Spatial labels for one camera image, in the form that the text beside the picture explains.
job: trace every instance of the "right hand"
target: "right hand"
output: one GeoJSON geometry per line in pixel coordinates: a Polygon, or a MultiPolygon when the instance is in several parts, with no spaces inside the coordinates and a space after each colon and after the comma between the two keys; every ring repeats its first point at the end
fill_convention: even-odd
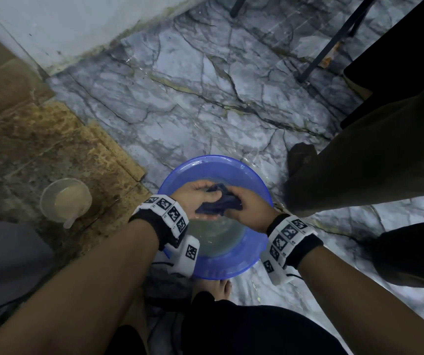
{"type": "Polygon", "coordinates": [[[266,233],[272,221],[281,214],[249,189],[232,185],[227,186],[227,189],[240,198],[243,210],[227,209],[225,216],[237,220],[254,231],[266,233]]]}

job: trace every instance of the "hand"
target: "hand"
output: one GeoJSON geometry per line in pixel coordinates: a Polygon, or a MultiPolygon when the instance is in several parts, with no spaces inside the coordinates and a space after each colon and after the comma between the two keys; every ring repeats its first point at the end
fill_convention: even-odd
{"type": "Polygon", "coordinates": [[[178,202],[189,220],[201,219],[201,220],[216,220],[218,215],[209,214],[196,214],[195,211],[199,208],[203,202],[216,202],[222,196],[221,191],[206,192],[204,188],[213,186],[214,183],[206,180],[198,180],[195,182],[189,182],[183,185],[181,188],[176,190],[172,195],[176,202],[178,202]]]}
{"type": "Polygon", "coordinates": [[[242,187],[228,186],[229,191],[240,198],[243,205],[242,211],[227,209],[225,216],[235,219],[243,225],[260,233],[266,233],[272,221],[280,212],[271,207],[255,192],[242,187]]]}

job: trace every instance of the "clear plastic cup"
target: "clear plastic cup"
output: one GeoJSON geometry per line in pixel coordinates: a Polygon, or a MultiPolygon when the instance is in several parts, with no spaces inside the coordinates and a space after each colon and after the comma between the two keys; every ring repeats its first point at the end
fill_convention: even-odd
{"type": "Polygon", "coordinates": [[[41,195],[39,207],[49,220],[64,223],[85,214],[92,205],[92,195],[84,182],[63,178],[52,182],[41,195]]]}

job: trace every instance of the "dark blue cloth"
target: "dark blue cloth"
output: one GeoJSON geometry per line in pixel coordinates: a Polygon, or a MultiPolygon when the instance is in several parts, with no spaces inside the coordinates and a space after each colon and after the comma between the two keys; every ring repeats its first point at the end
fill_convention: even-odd
{"type": "Polygon", "coordinates": [[[214,184],[208,192],[221,191],[222,196],[214,203],[205,202],[195,211],[197,214],[220,214],[223,215],[226,209],[243,210],[240,198],[230,192],[222,183],[214,184]]]}

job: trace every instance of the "forearm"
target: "forearm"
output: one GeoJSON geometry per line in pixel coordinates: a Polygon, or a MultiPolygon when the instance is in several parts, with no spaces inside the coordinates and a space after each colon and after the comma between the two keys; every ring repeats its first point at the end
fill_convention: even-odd
{"type": "Polygon", "coordinates": [[[128,224],[63,269],[0,328],[0,354],[103,353],[157,249],[147,222],[128,224]]]}
{"type": "Polygon", "coordinates": [[[424,320],[331,251],[315,248],[298,271],[355,355],[424,354],[424,320]]]}

